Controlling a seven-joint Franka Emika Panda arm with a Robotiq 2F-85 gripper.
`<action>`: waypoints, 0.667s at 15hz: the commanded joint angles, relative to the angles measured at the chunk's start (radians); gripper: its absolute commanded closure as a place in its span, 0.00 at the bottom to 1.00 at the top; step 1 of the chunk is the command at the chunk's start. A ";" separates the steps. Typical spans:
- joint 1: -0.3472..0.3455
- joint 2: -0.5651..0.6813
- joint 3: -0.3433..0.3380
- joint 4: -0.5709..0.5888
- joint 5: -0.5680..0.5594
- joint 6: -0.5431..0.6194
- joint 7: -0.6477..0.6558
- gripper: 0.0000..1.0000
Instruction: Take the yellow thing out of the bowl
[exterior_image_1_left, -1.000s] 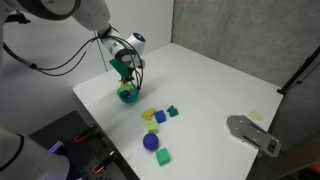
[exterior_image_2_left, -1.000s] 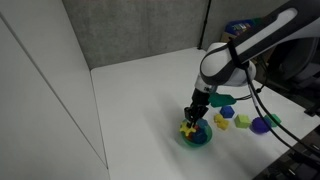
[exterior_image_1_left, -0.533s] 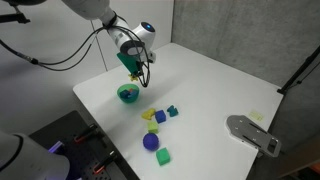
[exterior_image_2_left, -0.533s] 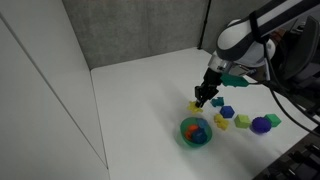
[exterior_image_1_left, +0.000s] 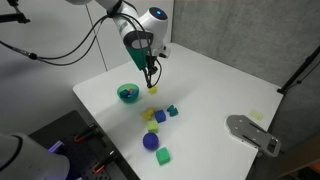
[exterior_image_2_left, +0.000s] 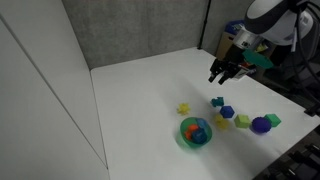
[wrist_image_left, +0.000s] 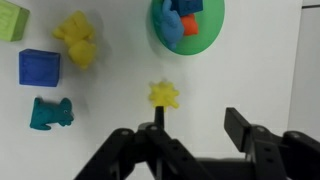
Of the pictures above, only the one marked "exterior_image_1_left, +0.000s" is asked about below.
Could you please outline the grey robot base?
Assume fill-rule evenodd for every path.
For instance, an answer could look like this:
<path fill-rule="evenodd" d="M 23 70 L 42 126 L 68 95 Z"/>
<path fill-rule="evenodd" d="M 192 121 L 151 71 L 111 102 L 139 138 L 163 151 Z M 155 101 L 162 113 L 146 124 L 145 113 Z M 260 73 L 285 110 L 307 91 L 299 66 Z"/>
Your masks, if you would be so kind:
<path fill-rule="evenodd" d="M 0 134 L 0 180 L 66 180 L 70 162 L 23 133 Z"/>

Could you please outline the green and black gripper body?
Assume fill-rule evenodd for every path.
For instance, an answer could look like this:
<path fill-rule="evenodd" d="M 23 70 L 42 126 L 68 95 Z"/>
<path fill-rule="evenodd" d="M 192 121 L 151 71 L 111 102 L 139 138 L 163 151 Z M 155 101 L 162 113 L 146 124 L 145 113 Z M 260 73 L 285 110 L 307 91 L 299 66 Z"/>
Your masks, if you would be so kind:
<path fill-rule="evenodd" d="M 150 32 L 131 31 L 123 38 L 123 43 L 139 70 L 151 69 L 154 62 L 149 55 L 148 46 L 152 45 L 154 35 Z"/>

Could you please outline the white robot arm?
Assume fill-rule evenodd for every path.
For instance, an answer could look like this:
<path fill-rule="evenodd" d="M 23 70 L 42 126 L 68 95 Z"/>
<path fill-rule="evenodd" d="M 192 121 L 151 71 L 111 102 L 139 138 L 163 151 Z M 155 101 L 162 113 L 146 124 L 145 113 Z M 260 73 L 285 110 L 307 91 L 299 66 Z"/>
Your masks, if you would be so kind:
<path fill-rule="evenodd" d="M 73 5 L 85 5 L 92 0 L 66 0 Z M 158 7 L 150 7 L 139 15 L 126 0 L 94 0 L 106 10 L 119 32 L 122 42 L 137 68 L 144 73 L 148 88 L 154 87 L 152 76 L 162 67 L 158 57 L 167 58 L 170 50 L 164 43 L 168 16 Z"/>

